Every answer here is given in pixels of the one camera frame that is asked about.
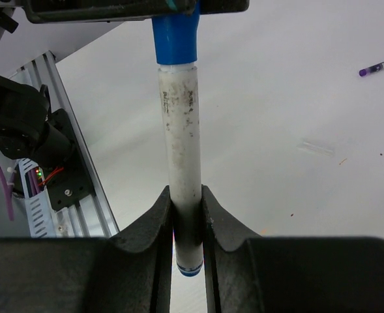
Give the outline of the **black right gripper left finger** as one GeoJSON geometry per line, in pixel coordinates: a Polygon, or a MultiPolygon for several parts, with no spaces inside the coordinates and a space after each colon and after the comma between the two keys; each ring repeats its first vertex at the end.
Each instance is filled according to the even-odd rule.
{"type": "Polygon", "coordinates": [[[172,204],[106,238],[0,239],[0,312],[168,312],[172,204]]]}

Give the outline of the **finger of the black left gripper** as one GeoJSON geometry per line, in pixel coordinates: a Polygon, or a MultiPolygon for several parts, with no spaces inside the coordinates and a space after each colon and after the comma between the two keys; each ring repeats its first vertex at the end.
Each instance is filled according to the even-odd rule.
{"type": "Polygon", "coordinates": [[[170,14],[244,12],[249,0],[30,0],[22,1],[32,23],[125,22],[170,14]]]}

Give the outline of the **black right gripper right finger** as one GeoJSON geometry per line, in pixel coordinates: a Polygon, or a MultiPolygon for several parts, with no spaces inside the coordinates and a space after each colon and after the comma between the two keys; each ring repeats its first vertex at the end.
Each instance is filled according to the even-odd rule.
{"type": "Polygon", "coordinates": [[[384,239],[263,237],[202,188],[209,312],[384,312],[384,239]]]}

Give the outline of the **blue marker cap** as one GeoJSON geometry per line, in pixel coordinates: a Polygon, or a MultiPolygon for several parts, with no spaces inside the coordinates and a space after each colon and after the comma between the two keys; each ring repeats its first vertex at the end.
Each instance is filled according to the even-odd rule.
{"type": "Polygon", "coordinates": [[[157,16],[151,19],[156,62],[159,65],[183,65],[198,59],[197,33],[200,1],[191,13],[157,16]]]}

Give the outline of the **transparent pen cap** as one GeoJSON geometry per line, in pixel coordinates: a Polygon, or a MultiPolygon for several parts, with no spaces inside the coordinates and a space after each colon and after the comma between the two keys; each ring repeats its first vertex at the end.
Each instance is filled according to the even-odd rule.
{"type": "Polygon", "coordinates": [[[310,140],[303,140],[300,144],[298,144],[297,147],[303,151],[307,151],[316,155],[333,157],[335,154],[333,147],[328,146],[324,143],[313,142],[310,140]]]}

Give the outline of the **white marker pen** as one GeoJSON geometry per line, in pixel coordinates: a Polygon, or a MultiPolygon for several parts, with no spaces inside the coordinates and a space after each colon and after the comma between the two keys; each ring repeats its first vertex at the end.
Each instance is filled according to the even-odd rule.
{"type": "Polygon", "coordinates": [[[197,275],[203,267],[201,151],[198,69],[194,63],[162,65],[158,70],[175,257],[180,273],[197,275]]]}

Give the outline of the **purple gel pen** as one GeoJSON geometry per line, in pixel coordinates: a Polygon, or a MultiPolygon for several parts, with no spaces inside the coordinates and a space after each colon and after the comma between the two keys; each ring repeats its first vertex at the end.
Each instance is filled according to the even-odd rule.
{"type": "Polygon", "coordinates": [[[379,72],[381,70],[384,70],[384,62],[378,63],[376,65],[372,65],[367,68],[363,68],[359,71],[359,76],[360,77],[365,77],[367,75],[379,72]]]}

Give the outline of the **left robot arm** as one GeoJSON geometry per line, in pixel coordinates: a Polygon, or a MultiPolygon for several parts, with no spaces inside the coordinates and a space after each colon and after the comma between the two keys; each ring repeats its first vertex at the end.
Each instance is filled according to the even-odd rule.
{"type": "Polygon", "coordinates": [[[0,1],[0,40],[13,33],[19,23],[15,8],[23,8],[31,23],[134,21],[185,14],[244,12],[249,1],[0,1]]]}

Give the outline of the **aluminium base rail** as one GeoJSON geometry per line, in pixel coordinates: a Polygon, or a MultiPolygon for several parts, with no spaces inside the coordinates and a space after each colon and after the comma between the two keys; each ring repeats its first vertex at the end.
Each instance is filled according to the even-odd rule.
{"type": "Polygon", "coordinates": [[[28,158],[18,162],[29,232],[34,238],[111,237],[119,228],[55,63],[53,53],[46,52],[11,77],[36,89],[47,88],[49,121],[73,147],[57,173],[28,158]]]}

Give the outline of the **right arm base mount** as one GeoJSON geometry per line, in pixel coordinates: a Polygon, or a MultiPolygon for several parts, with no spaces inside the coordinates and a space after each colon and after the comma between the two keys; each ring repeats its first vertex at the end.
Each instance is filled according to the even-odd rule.
{"type": "Polygon", "coordinates": [[[37,89],[0,76],[0,152],[38,164],[44,176],[35,186],[56,212],[94,191],[68,113],[52,110],[45,84],[37,89]]]}

